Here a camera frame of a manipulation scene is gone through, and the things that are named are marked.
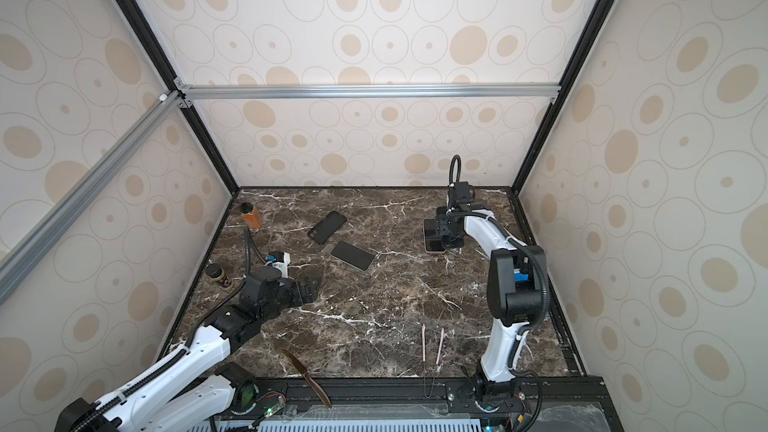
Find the black phone case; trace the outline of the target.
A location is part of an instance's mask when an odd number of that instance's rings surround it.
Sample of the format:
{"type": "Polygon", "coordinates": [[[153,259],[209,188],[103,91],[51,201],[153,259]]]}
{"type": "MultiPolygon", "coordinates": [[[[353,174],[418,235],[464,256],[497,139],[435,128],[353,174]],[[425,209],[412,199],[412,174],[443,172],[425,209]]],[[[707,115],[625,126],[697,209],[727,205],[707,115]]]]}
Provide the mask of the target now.
{"type": "Polygon", "coordinates": [[[309,230],[308,237],[317,244],[325,244],[346,222],[342,213],[331,211],[309,230]]]}

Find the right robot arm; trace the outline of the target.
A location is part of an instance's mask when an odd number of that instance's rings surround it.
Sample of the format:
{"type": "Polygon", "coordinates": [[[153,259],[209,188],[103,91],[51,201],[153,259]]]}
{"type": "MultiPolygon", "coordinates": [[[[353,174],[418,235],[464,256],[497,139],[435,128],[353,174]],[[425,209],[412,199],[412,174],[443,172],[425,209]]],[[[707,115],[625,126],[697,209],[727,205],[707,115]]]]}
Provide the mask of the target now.
{"type": "Polygon", "coordinates": [[[442,253],[474,240],[489,260],[486,301],[494,319],[491,335],[470,385],[461,393],[482,412],[501,409],[501,396],[514,397],[515,381],[535,373],[517,369],[530,332],[542,325],[550,305],[546,255],[539,246],[515,237],[484,204],[474,187],[461,179],[462,160],[455,155],[448,169],[446,204],[424,222],[425,248],[442,253]]]}

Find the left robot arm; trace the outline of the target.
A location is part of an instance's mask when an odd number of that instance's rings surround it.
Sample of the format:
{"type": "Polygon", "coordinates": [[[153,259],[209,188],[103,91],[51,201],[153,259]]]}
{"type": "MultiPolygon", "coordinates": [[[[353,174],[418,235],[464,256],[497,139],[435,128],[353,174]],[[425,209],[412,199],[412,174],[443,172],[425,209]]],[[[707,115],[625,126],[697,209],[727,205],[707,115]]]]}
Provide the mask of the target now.
{"type": "Polygon", "coordinates": [[[186,340],[142,374],[93,402],[74,400],[59,414],[58,431],[183,431],[254,392],[238,369],[198,378],[257,336],[288,309],[314,302],[314,279],[288,276],[286,258],[264,256],[243,230],[245,272],[237,287],[204,315],[186,340]]]}

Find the pink phone case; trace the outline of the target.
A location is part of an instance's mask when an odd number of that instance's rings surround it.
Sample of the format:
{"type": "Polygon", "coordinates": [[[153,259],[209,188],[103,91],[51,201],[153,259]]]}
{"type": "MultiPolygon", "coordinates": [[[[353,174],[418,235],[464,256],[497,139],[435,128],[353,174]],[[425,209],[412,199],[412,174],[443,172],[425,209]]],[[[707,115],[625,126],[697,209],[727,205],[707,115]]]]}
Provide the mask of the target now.
{"type": "Polygon", "coordinates": [[[423,221],[424,248],[427,253],[444,253],[445,248],[435,219],[423,221]]]}

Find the silver-edged phone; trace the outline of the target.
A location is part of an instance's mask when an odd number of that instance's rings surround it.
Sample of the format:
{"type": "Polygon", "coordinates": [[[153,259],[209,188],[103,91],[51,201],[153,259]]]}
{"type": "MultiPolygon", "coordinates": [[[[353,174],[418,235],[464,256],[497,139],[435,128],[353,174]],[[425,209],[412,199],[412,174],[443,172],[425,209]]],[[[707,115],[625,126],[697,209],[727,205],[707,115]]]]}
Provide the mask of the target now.
{"type": "Polygon", "coordinates": [[[334,246],[331,256],[359,271],[367,271],[375,259],[373,254],[345,241],[339,241],[334,246]]]}

